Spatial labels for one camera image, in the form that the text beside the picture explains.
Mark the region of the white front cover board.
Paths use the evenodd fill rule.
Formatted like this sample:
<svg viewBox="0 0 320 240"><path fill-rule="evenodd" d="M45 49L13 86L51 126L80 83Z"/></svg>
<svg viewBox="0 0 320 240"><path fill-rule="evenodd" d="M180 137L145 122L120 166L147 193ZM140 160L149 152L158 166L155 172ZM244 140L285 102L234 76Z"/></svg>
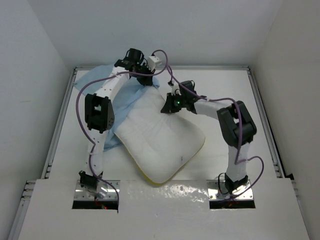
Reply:
<svg viewBox="0 0 320 240"><path fill-rule="evenodd" d="M253 189L255 208L210 209L205 181L120 182L118 210L73 209L75 180L38 180L21 240L306 240L289 180Z"/></svg>

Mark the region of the white pillow yellow underside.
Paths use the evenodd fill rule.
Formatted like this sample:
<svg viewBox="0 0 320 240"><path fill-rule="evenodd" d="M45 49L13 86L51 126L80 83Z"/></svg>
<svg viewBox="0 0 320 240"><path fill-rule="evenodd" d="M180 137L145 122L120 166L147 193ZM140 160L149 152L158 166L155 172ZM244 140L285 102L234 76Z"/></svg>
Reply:
<svg viewBox="0 0 320 240"><path fill-rule="evenodd" d="M148 87L115 130L145 177L154 184L172 178L203 147L205 134L176 113L161 113L160 91Z"/></svg>

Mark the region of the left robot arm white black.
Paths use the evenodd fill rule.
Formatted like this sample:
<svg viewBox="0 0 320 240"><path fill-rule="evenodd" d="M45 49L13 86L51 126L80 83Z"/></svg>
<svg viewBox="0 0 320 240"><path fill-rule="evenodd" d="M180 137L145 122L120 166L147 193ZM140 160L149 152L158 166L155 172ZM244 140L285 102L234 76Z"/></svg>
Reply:
<svg viewBox="0 0 320 240"><path fill-rule="evenodd" d="M113 101L120 89L131 78L136 78L142 86L152 86L157 75L156 66L161 60L152 53L145 57L142 51L130 48L124 58L118 59L107 77L101 77L85 84L76 98L75 111L78 123L89 141L88 160L85 169L79 172L80 183L86 187L96 187L103 183L114 189L107 180L102 179L103 151L108 132L115 124ZM84 98L84 121L81 120L79 103L82 93L91 85L102 85Z"/></svg>

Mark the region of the aluminium table frame rail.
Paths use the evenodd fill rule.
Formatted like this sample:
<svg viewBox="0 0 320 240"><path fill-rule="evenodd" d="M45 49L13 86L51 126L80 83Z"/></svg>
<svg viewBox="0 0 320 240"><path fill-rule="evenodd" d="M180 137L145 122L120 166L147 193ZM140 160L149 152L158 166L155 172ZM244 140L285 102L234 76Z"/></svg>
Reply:
<svg viewBox="0 0 320 240"><path fill-rule="evenodd" d="M252 158L247 172L256 181L254 188L261 182L275 179L289 180L282 171L276 171L280 164L274 139L257 83L246 67L180 67L173 68L174 75L181 81L193 79L196 90L211 98L232 97L244 101L257 126L257 135L251 144L248 155ZM84 67L77 68L69 85L61 107L59 120L53 135L43 174L38 180L75 181L82 168L83 157L87 152L86 138L77 124L75 101L78 91L75 82L87 72ZM216 121L182 111L181 115L197 124L206 135L201 151L167 184L174 181L204 181L214 179L225 171L228 161L228 148L225 145ZM122 147L112 149L106 154L106 173L109 179L121 181L140 181L146 185L141 172ZM20 239L20 233L31 202L36 182L27 185L27 199L19 207L17 222L11 230L12 239Z"/></svg>

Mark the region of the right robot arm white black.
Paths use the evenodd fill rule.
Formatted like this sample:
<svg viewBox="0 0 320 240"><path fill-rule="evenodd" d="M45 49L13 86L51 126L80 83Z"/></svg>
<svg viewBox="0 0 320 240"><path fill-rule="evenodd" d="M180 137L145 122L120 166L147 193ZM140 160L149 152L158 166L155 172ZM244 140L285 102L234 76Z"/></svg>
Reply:
<svg viewBox="0 0 320 240"><path fill-rule="evenodd" d="M170 80L171 92L166 95L163 114L177 113L182 109L207 116L218 121L222 138L228 146L228 165L224 174L224 186L232 194L248 181L247 162L250 143L257 133L257 127L243 101L230 98L212 100L197 95L192 80L181 83ZM223 104L229 100L232 104Z"/></svg>

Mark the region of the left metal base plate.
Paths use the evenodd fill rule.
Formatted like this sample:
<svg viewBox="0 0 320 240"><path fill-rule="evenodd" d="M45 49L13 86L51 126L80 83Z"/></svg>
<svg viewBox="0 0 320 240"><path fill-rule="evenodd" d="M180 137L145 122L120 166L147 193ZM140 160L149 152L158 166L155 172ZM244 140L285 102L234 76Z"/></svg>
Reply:
<svg viewBox="0 0 320 240"><path fill-rule="evenodd" d="M96 198L99 201L117 201L117 193L120 192L120 181L110 180L109 183L114 189L110 185L100 181L96 188L87 187L81 185L80 180L78 180L73 199L75 201L93 201Z"/></svg>

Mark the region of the light blue green pillowcase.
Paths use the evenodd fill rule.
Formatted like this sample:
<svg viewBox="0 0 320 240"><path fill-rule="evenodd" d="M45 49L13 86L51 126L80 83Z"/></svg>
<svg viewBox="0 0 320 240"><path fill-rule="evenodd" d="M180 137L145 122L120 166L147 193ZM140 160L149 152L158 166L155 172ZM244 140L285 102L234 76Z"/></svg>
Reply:
<svg viewBox="0 0 320 240"><path fill-rule="evenodd" d="M90 82L108 77L112 73L112 70L112 64L97 66L86 73L84 76L82 76L80 79L76 80L74 87L77 90L81 90L86 84ZM141 85L134 77L130 78L121 87L114 101L112 102L115 121L111 130L109 130L104 143L105 152L122 144L116 137L115 130L125 120L129 112L132 110L135 102L142 97L142 95L148 90L148 88L148 86Z"/></svg>

